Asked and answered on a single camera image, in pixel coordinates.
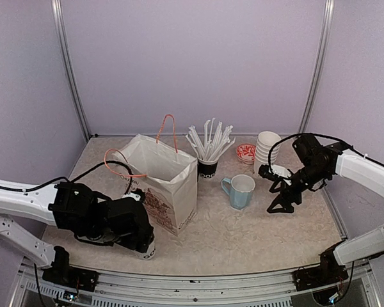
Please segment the white paper takeout bag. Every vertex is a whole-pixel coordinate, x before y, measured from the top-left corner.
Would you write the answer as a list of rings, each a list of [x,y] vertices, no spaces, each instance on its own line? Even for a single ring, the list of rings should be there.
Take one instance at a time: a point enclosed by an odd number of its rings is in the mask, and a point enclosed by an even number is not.
[[[131,174],[110,171],[122,178],[134,180],[145,193],[144,206],[148,216],[160,227],[179,236],[197,213],[198,161],[178,149],[176,133],[173,146],[141,134],[133,137],[121,149],[111,148],[104,154],[128,165]]]

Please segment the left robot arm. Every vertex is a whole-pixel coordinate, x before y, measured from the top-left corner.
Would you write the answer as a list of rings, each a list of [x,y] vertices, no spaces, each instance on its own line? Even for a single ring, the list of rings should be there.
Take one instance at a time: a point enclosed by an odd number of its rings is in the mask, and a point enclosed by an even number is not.
[[[117,199],[90,189],[78,178],[58,177],[40,185],[0,180],[0,239],[10,243],[41,269],[65,285],[77,278],[62,248],[40,240],[15,222],[33,219],[70,231],[75,240],[94,246],[119,245],[143,260],[155,252],[154,228],[141,189],[127,188]]]

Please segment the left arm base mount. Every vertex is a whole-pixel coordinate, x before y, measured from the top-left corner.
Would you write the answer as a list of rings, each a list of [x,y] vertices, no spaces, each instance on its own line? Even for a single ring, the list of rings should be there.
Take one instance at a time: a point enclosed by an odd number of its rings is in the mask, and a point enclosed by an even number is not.
[[[55,246],[54,251],[54,260],[48,269],[43,270],[42,279],[76,290],[94,292],[99,273],[72,267],[69,264],[69,253],[61,246]]]

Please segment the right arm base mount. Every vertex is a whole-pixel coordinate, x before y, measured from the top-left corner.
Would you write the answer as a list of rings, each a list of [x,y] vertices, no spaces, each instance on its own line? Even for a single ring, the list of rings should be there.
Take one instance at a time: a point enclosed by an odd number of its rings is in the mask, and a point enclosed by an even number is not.
[[[322,287],[333,283],[347,280],[349,275],[345,265],[339,265],[334,257],[335,244],[320,254],[318,266],[299,268],[292,273],[297,291]]]

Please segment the white paper cup GOOD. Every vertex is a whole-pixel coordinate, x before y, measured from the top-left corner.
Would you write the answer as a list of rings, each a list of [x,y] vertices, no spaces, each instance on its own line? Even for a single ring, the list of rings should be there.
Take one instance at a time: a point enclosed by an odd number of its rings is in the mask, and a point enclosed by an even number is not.
[[[155,239],[152,239],[146,252],[141,253],[139,251],[134,250],[134,251],[132,251],[132,253],[134,255],[136,255],[141,260],[151,260],[156,253],[156,241],[155,241]]]

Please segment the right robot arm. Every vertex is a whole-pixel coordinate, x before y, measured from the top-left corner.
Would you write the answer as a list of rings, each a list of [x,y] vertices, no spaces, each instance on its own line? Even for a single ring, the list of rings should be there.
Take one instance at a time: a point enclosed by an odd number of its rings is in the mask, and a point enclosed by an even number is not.
[[[335,175],[356,182],[384,199],[384,164],[339,138],[332,138],[331,144],[323,146],[318,141],[319,134],[299,133],[291,137],[294,139],[292,147],[303,167],[293,173],[267,162],[258,170],[262,178],[272,181],[269,191],[276,194],[268,213],[292,214],[293,206],[302,202],[303,191],[315,192],[316,184],[324,187]],[[314,277],[319,283],[327,284],[339,274],[339,266],[384,254],[384,225],[345,240],[323,254],[330,259],[316,267]]]

